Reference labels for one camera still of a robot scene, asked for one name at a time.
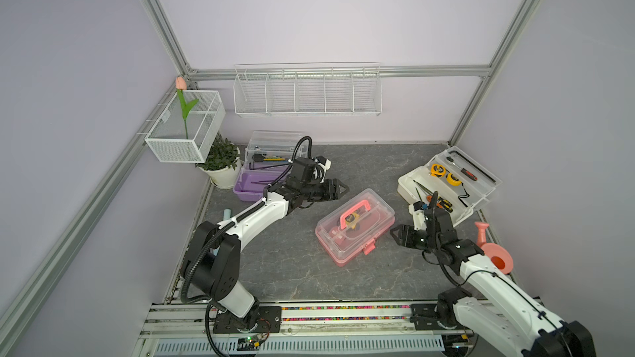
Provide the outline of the pink toolbox clear lid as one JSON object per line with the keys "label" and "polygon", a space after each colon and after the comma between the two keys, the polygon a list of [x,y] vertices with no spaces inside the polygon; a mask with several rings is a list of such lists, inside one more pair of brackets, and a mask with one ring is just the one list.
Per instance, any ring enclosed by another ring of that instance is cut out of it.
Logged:
{"label": "pink toolbox clear lid", "polygon": [[[345,217],[358,213],[355,226]],[[333,262],[343,267],[360,254],[368,255],[377,240],[395,224],[395,210],[374,190],[367,188],[320,220],[315,235]]]}

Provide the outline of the purple toolbox clear lid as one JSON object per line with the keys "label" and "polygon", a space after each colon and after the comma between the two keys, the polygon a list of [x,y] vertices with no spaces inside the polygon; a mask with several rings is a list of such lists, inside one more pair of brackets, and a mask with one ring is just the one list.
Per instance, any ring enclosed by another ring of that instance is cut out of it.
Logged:
{"label": "purple toolbox clear lid", "polygon": [[289,168],[295,147],[303,136],[302,132],[253,132],[233,187],[236,196],[248,203],[261,199],[265,186]]}

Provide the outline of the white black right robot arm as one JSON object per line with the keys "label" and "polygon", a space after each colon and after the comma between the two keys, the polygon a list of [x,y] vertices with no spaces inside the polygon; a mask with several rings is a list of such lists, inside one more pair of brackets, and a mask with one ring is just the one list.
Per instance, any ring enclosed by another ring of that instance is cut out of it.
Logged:
{"label": "white black right robot arm", "polygon": [[433,255],[452,289],[438,295],[433,319],[463,326],[505,356],[594,356],[595,342],[580,322],[566,322],[530,297],[469,239],[460,238],[451,216],[433,193],[408,208],[410,225],[390,234],[398,245]]}

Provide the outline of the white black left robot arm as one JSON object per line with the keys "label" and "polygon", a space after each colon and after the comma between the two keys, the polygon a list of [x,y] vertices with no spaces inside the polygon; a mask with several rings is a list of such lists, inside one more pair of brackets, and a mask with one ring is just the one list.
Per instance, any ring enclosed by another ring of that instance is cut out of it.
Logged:
{"label": "white black left robot arm", "polygon": [[327,177],[331,161],[313,156],[312,148],[313,139],[301,137],[289,165],[264,187],[260,200],[228,220],[198,225],[180,269],[180,302],[205,301],[233,319],[241,330],[256,327],[260,303],[239,281],[244,248],[293,211],[336,201],[348,190],[339,179]]}

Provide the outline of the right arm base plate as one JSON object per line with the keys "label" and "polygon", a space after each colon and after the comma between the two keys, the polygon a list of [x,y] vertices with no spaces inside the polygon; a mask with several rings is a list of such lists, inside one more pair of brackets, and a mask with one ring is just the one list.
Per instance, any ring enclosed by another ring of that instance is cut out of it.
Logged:
{"label": "right arm base plate", "polygon": [[471,331],[456,321],[448,314],[438,312],[436,302],[420,302],[410,305],[411,316],[409,321],[413,323],[416,331]]}

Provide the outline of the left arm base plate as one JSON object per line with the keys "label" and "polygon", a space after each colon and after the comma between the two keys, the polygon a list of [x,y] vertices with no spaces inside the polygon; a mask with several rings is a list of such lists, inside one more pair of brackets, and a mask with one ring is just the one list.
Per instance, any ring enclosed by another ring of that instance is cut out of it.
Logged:
{"label": "left arm base plate", "polygon": [[229,311],[220,312],[214,319],[213,333],[279,333],[281,316],[282,307],[278,305],[253,307],[245,317],[238,317]]}

